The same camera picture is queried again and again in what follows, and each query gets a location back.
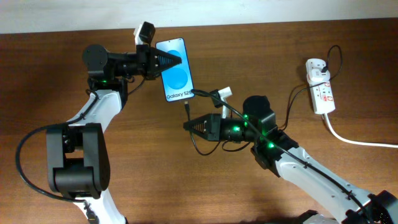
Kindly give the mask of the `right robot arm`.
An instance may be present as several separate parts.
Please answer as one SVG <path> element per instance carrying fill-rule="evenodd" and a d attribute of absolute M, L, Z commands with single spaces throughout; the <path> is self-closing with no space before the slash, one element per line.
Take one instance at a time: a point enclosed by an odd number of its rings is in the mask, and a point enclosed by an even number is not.
<path fill-rule="evenodd" d="M 247 98 L 235 118 L 210 113 L 183 127 L 207 141 L 253 143 L 251 152 L 263 169 L 302 189 L 331 215 L 309 210 L 300 223 L 397 223 L 397 197 L 386 190 L 372 194 L 318 163 L 277 127 L 266 96 Z"/>

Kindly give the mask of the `blue Samsung Galaxy smartphone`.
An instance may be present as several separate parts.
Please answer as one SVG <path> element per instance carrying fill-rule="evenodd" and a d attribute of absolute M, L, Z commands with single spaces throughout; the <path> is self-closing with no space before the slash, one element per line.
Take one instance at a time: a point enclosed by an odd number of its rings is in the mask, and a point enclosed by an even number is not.
<path fill-rule="evenodd" d="M 167 102 L 187 100 L 193 98 L 193 79 L 183 38 L 170 39 L 156 43 L 159 50 L 178 56 L 182 59 L 178 64 L 162 72 L 162 83 Z"/>

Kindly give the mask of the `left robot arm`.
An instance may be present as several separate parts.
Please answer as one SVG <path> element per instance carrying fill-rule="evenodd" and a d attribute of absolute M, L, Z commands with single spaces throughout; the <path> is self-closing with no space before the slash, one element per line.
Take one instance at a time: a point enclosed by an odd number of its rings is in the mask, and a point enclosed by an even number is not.
<path fill-rule="evenodd" d="M 154 80 L 182 59 L 147 44 L 123 54 L 93 44 L 82 59 L 88 69 L 89 100 L 72 119 L 46 132 L 49 187 L 72 201 L 89 223 L 127 223 L 109 192 L 104 132 L 127 102 L 130 78 Z"/>

